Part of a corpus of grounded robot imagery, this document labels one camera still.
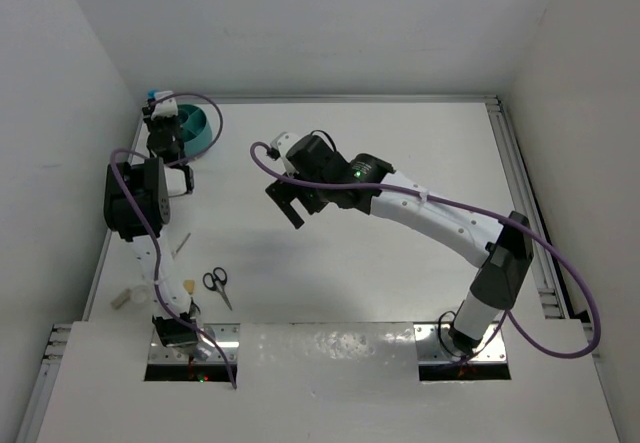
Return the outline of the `blue translucent highlighter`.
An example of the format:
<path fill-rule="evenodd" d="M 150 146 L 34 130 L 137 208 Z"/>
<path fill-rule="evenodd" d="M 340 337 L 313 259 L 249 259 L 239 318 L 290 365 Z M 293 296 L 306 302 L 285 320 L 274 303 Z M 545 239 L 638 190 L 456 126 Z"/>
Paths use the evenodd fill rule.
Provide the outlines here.
<path fill-rule="evenodd" d="M 171 98 L 172 96 L 173 92 L 171 90 L 151 90 L 148 92 L 149 101 L 163 101 L 165 99 Z"/>

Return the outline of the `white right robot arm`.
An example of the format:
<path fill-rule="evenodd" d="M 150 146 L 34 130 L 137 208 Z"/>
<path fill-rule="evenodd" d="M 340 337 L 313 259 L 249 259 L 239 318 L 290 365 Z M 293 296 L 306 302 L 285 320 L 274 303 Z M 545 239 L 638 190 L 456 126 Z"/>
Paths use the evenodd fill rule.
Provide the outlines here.
<path fill-rule="evenodd" d="M 266 193 L 295 228 L 304 221 L 293 201 L 310 215 L 334 204 L 403 225 L 476 268 L 448 330 L 456 354 L 471 356 L 496 316 L 514 307 L 533 259 L 524 215 L 511 213 L 515 224 L 509 226 L 476 210 L 449 208 L 390 163 L 368 153 L 346 160 L 332 140 L 314 133 L 299 137 L 283 132 L 265 149 L 284 167 Z"/>

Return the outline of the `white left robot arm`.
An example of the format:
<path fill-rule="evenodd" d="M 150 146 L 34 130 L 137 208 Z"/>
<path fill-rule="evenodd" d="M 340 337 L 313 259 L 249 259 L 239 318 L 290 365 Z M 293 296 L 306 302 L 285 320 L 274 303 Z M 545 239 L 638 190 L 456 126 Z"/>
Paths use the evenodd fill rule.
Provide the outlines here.
<path fill-rule="evenodd" d="M 119 162 L 116 149 L 107 166 L 103 213 L 107 227 L 135 254 L 153 300 L 152 323 L 160 343 L 188 358 L 202 349 L 196 329 L 199 307 L 177 276 L 166 227 L 170 199 L 194 190 L 175 99 L 148 103 L 142 110 L 148 154 L 139 163 Z"/>

